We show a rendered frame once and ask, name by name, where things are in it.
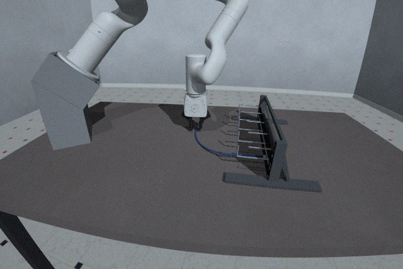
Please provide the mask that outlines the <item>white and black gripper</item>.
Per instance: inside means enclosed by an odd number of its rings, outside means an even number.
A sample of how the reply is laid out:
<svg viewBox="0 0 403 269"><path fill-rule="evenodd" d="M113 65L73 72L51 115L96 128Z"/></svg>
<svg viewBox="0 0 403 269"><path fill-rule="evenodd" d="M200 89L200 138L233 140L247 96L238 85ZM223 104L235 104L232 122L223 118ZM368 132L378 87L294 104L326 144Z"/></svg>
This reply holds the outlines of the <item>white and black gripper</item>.
<svg viewBox="0 0 403 269"><path fill-rule="evenodd" d="M205 93L199 95L193 95L186 93L184 98L184 111L181 114L185 117L189 123L190 128L193 130L192 117L200 117L199 131L202 129L202 123L207 118L210 118L210 113L207 110L207 96Z"/></svg>

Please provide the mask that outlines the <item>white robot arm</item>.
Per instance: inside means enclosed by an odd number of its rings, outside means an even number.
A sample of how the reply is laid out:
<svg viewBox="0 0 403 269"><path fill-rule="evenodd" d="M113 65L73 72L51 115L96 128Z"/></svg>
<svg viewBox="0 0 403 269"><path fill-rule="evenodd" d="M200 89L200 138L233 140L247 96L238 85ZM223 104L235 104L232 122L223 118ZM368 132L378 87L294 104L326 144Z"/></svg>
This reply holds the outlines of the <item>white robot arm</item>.
<svg viewBox="0 0 403 269"><path fill-rule="evenodd" d="M115 0L119 6L111 12L102 12L83 33L69 54L59 51L57 55L75 70L98 80L94 73L99 63L112 48L121 34L138 25L146 16L146 0ZM206 85L213 84L220 76L226 61L225 44L244 16L248 0L216 0L225 4L215 23L207 33L205 45L211 49L207 59L203 54L186 55L186 88L189 94L206 93Z"/></svg>

